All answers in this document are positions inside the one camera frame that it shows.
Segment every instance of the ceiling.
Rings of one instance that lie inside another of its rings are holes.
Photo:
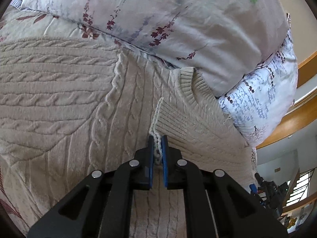
[[[317,135],[317,119],[295,132],[291,138],[284,138],[262,149],[257,149],[258,165],[275,160],[291,151],[296,150],[297,144]]]

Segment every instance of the metal rivet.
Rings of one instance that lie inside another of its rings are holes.
[[[102,172],[100,170],[94,170],[91,173],[91,176],[94,177],[94,178],[99,178],[101,175],[102,175]]]
[[[140,163],[139,161],[137,161],[136,159],[134,159],[134,160],[131,160],[131,161],[129,162],[129,165],[132,166],[132,167],[134,167],[134,166],[138,166],[139,163]]]
[[[215,175],[218,176],[218,177],[223,177],[224,176],[224,171],[220,170],[220,169],[217,169],[215,171]]]
[[[178,164],[179,166],[185,166],[185,165],[187,165],[187,161],[186,161],[185,159],[179,159],[179,160],[177,161],[177,164]]]

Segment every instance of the cable knit pattern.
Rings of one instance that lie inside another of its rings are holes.
[[[29,38],[0,44],[0,166],[31,226],[94,169],[112,171],[160,136],[206,170],[252,182],[251,149],[192,68],[170,71],[110,42]],[[130,237],[186,237],[183,193],[136,191]]]

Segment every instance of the pillow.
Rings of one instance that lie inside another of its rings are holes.
[[[250,146],[261,144],[293,103],[297,88],[298,66],[291,30],[272,59],[245,75],[227,94],[219,98],[225,113]]]
[[[196,67],[219,97],[275,53],[288,25],[278,0],[23,0],[177,67]]]

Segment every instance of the white wall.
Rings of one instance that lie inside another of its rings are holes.
[[[300,172],[317,167],[317,139],[316,136],[304,139],[297,145],[298,165]]]
[[[294,51],[298,63],[317,50],[317,20],[305,0],[280,0],[292,20]]]
[[[279,167],[281,170],[275,173],[274,170]],[[281,185],[285,181],[291,180],[294,171],[298,170],[297,151],[289,152],[273,161],[258,165],[257,170],[266,181],[274,181],[277,185]]]

